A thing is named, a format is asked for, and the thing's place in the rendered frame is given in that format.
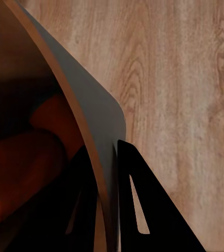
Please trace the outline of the can of soda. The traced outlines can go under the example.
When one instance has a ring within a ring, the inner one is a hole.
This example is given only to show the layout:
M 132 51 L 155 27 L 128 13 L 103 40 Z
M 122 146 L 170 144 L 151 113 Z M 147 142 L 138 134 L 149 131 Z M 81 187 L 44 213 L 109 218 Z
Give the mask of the can of soda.
M 35 129 L 51 132 L 58 138 L 67 165 L 85 144 L 63 90 L 51 90 L 37 99 L 29 110 L 28 120 Z
M 66 165 L 62 145 L 51 132 L 34 128 L 0 141 L 0 223 Z

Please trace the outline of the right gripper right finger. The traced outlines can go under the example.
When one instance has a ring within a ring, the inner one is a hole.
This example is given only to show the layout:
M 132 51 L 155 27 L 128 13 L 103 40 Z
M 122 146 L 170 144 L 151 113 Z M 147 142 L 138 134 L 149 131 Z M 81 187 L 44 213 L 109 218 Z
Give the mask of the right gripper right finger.
M 138 231 L 132 177 L 150 234 Z M 138 149 L 118 140 L 121 252 L 206 252 Z

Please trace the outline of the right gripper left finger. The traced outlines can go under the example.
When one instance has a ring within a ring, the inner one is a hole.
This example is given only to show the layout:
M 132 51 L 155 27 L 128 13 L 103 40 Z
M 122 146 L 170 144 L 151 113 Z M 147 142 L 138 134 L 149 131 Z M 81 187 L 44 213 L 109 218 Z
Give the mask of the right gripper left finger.
M 93 252 L 97 194 L 84 144 L 3 252 Z M 79 195 L 72 232 L 65 234 Z

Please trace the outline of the trash can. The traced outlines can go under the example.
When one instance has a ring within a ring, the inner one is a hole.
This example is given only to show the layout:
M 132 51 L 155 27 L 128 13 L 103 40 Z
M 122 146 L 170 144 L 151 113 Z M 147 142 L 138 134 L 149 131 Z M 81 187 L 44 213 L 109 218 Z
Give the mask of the trash can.
M 0 141 L 34 129 L 29 110 L 51 90 L 63 90 L 97 182 L 93 252 L 118 252 L 118 140 L 126 140 L 124 113 L 117 100 L 17 0 L 0 0 Z M 0 252 L 57 179 L 0 223 Z M 79 198 L 65 234 L 72 232 Z

